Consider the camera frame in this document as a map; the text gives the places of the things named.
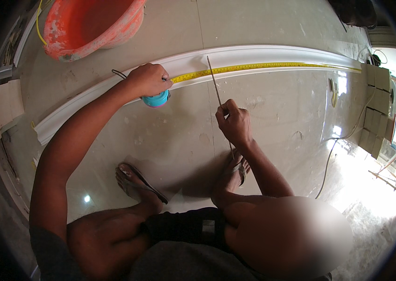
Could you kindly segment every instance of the white crown molding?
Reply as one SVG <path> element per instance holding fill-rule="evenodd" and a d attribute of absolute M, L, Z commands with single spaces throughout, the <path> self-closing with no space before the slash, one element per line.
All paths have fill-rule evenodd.
<path fill-rule="evenodd" d="M 282 45 L 242 45 L 219 48 L 209 48 L 188 53 L 174 55 L 164 59 L 153 61 L 152 63 L 161 64 L 169 73 L 170 77 L 177 77 L 186 73 L 208 69 L 206 56 L 212 62 L 213 68 L 227 67 L 241 64 L 253 63 L 312 63 L 338 66 L 338 70 L 360 72 L 360 62 L 345 56 L 316 50 L 312 48 L 282 46 Z M 131 68 L 122 73 L 129 75 Z M 228 78 L 246 74 L 261 72 L 284 71 L 284 70 L 336 70 L 329 67 L 275 67 L 251 70 L 240 70 L 234 72 L 217 73 L 215 79 Z M 175 83 L 170 90 L 211 81 L 211 76 L 203 76 L 188 81 Z M 43 119 L 34 130 L 37 132 L 38 140 L 45 145 L 54 136 L 56 131 L 68 120 L 75 112 L 86 104 L 90 103 L 100 95 L 104 94 L 111 87 L 116 85 L 121 78 L 117 75 L 110 77 L 95 86 L 87 89 L 81 94 L 70 99 L 61 105 L 53 113 Z"/>

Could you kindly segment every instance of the yellow measuring tape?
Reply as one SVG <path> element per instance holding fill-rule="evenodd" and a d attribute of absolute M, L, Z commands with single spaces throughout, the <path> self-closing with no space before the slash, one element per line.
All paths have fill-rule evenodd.
<path fill-rule="evenodd" d="M 323 63 L 322 64 L 314 64 L 314 63 L 253 63 L 253 64 L 233 65 L 230 67 L 212 68 L 212 70 L 213 70 L 214 74 L 216 74 L 216 73 L 226 73 L 226 72 L 248 70 L 248 69 L 275 68 L 275 67 L 323 67 L 323 68 L 334 68 L 334 69 L 339 69 L 339 70 L 354 70 L 354 71 L 361 72 L 361 69 L 358 69 L 358 68 L 341 67 L 341 66 L 337 66 L 337 65 L 330 65 L 330 64 L 323 64 Z M 209 69 L 197 71 L 197 72 L 190 72 L 190 73 L 172 78 L 171 81 L 173 81 L 173 83 L 178 83 L 178 82 L 187 81 L 187 80 L 202 77 L 202 76 L 207 76 L 210 74 L 211 74 L 211 71 Z"/>

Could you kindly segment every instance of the flip-flop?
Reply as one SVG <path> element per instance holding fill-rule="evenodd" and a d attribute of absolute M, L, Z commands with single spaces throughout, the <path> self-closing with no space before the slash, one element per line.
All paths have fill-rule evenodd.
<path fill-rule="evenodd" d="M 246 177 L 246 169 L 245 167 L 243 167 L 243 165 L 240 163 L 238 163 L 237 165 L 235 165 L 235 167 L 232 169 L 232 171 L 228 171 L 224 174 L 232 174 L 236 171 L 240 171 L 241 172 L 241 183 L 239 186 L 241 186 L 244 182 L 245 182 L 245 177 Z"/>
<path fill-rule="evenodd" d="M 127 174 L 120 169 L 121 164 L 129 166 L 129 168 L 133 171 L 133 173 L 137 177 L 139 177 L 139 179 L 145 185 L 141 185 L 141 184 L 137 184 L 137 183 L 133 183 L 133 182 L 129 181 L 127 179 Z M 154 192 L 157 195 L 157 197 L 162 201 L 162 203 L 168 204 L 167 197 L 165 197 L 165 195 L 160 193 L 156 188 L 152 187 L 151 184 L 149 184 L 148 181 L 145 179 L 145 177 L 142 175 L 142 173 L 136 167 L 134 167 L 133 165 L 131 165 L 127 162 L 121 162 L 120 164 L 118 164 L 118 167 L 115 168 L 115 178 L 118 183 L 118 186 L 120 186 L 123 189 L 123 191 L 131 198 L 133 198 L 134 196 L 131 196 L 129 194 L 130 187 L 142 188 L 142 189 L 146 189 L 146 190 L 150 190 L 150 191 Z"/>

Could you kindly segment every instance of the black shorts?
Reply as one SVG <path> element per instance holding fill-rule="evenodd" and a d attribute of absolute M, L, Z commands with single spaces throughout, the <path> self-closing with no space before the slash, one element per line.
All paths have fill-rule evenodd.
<path fill-rule="evenodd" d="M 149 217 L 142 230 L 153 244 L 160 241 L 205 244 L 233 254 L 224 239 L 226 219 L 220 209 L 207 207 L 185 213 L 165 212 Z"/>

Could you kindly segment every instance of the dusty floor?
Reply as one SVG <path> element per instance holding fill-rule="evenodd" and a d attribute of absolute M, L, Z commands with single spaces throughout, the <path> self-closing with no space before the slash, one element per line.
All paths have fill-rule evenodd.
<path fill-rule="evenodd" d="M 46 14 L 41 14 L 41 22 Z M 28 200 L 31 196 L 35 174 L 31 162 L 44 149 L 31 128 L 32 121 L 38 124 L 69 98 L 110 77 L 113 68 L 126 70 L 166 56 L 236 44 L 296 45 L 361 60 L 369 42 L 363 29 L 348 27 L 345 32 L 324 0 L 150 0 L 143 24 L 129 42 L 72 63 L 49 58 L 33 30 L 17 69 L 25 115 L 8 131 L 23 196 Z M 328 78 L 346 82 L 346 93 L 338 98 L 336 108 L 330 105 Z M 317 194 L 331 148 L 325 139 L 337 127 L 341 136 L 349 133 L 366 102 L 364 77 L 338 71 L 263 73 L 218 80 L 217 84 L 222 100 L 233 98 L 250 111 L 254 137 L 299 196 Z M 114 167 L 123 160 L 133 163 L 167 195 L 170 202 L 164 211 L 213 205 L 208 191 L 229 151 L 214 117 L 218 102 L 213 84 L 192 85 L 171 94 L 159 109 L 142 102 L 129 104 L 104 127 L 68 181 L 68 222 L 95 211 L 135 204 L 115 182 Z M 365 200 L 364 190 L 359 190 L 366 184 L 364 179 L 374 181 L 368 177 L 368 168 L 359 168 L 355 161 L 358 158 L 349 155 L 334 160 L 321 196 L 350 218 L 361 214 L 355 210 Z M 237 192 L 260 194 L 252 175 Z M 370 228 L 357 228 L 357 221 L 351 219 L 355 237 L 373 237 L 371 233 L 377 232 L 382 221 L 373 215 L 369 218 Z M 390 243 L 390 239 L 368 241 L 368 245 L 381 243 L 382 248 Z M 358 244 L 352 257 L 363 255 L 365 248 Z M 369 261 L 378 254 L 370 254 Z M 352 267 L 358 262 L 355 259 L 348 262 L 334 272 L 338 276 L 334 280 L 365 277 L 368 268 Z"/>

